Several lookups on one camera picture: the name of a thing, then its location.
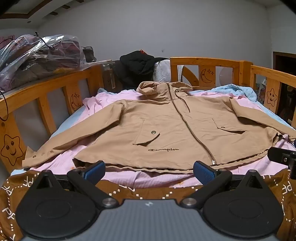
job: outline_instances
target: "jacket collar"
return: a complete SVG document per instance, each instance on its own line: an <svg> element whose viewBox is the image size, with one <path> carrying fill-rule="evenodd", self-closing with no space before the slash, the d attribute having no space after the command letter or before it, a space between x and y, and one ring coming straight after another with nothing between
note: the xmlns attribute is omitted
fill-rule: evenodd
<svg viewBox="0 0 296 241"><path fill-rule="evenodd" d="M184 97L187 96L186 92L192 91L192 87L183 82L170 82L170 83L160 83L153 81L144 81L140 83L137 88L137 92L143 95L149 95L149 99L164 102L170 101L172 96L173 99L176 99L175 90L178 89L178 96Z"/></svg>

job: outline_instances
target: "wooden bed rail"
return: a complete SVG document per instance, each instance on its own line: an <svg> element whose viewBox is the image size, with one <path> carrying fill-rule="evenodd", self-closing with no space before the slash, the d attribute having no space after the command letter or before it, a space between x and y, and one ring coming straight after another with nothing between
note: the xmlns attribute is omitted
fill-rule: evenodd
<svg viewBox="0 0 296 241"><path fill-rule="evenodd" d="M255 89L257 74L266 77L264 106L276 114L279 107L281 84L284 83L296 88L296 76L274 69L251 65L250 84L253 89ZM296 128L296 110L294 111L291 126Z"/></svg>
<svg viewBox="0 0 296 241"><path fill-rule="evenodd" d="M190 77L190 84L195 90L208 90L216 86L216 66L232 68L232 83L240 86L250 86L251 62L234 61L219 58L198 58L198 57L171 57L170 70L171 81L178 81L178 65L198 65L199 80L193 77L193 73L183 68L183 75Z"/></svg>
<svg viewBox="0 0 296 241"><path fill-rule="evenodd" d="M71 115L82 106L78 82L83 79L87 79L91 96L94 96L100 87L104 87L101 66L95 65L83 71L67 73L63 76L58 75L47 80L38 81L33 85L16 91L12 90L5 96L9 115L7 121L0 121L0 159L9 173L14 169L22 168L22 160L25 158L27 150L12 112L36 99L44 126L50 136L57 128L49 107L47 93L62 88L67 109ZM4 99L0 100L0 116L3 119L7 117Z"/></svg>

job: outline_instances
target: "tan jacket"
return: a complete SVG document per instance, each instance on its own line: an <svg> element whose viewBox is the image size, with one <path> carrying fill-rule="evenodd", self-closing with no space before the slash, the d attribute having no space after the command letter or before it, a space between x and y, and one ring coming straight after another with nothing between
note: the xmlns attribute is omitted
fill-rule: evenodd
<svg viewBox="0 0 296 241"><path fill-rule="evenodd" d="M191 90L181 82L142 82L137 91L143 100L116 101L37 152L28 149L23 167L91 135L94 141L75 156L76 165L103 160L109 167L173 173L191 173L196 160L215 169L255 161L276 143L278 132L296 137L295 130L232 97L189 96Z"/></svg>

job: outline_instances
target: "pink bed sheet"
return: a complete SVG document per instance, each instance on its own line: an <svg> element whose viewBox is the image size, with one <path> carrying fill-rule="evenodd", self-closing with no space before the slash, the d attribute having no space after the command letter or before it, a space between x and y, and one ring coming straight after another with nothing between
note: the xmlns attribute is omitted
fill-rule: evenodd
<svg viewBox="0 0 296 241"><path fill-rule="evenodd" d="M263 111L256 103L251 102L246 96L239 95L234 96L232 94L221 94L211 91L204 91L194 93L194 96L232 96L241 106L254 108ZM85 98L83 100L86 109L83 111L76 123L83 121L87 117L91 116L95 112L101 110L105 106L121 99L128 100L140 100L143 99L142 94L134 90L124 90L116 95L108 93L99 93L95 97ZM53 159L48 160L46 163L31 168L33 170L42 171L45 169L51 170L54 174L66 174L69 170L74 169L73 157L82 149L88 146L92 141L91 137L80 141L76 146L59 154ZM276 144L276 147L284 149L295 150L294 146L287 141L281 140ZM285 165L274 163L269 161L267 156L249 163L247 165L230 168L233 174L245 174L249 169L257 170L260 175L274 175L280 170L286 168ZM151 187L186 187L201 184L193 174L159 174L155 172L144 171L132 171L132 170L118 170L113 168L107 168L106 174L103 177L104 180L109 180L113 183L117 183L130 188L151 188Z"/></svg>

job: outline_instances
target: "clear plastic bag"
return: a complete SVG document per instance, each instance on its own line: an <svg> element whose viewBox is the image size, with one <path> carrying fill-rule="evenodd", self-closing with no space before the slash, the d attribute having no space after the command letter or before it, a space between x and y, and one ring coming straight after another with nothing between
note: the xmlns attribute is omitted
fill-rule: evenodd
<svg viewBox="0 0 296 241"><path fill-rule="evenodd" d="M0 53L0 90L7 92L25 83L74 69L83 69L85 56L77 37L23 35Z"/></svg>

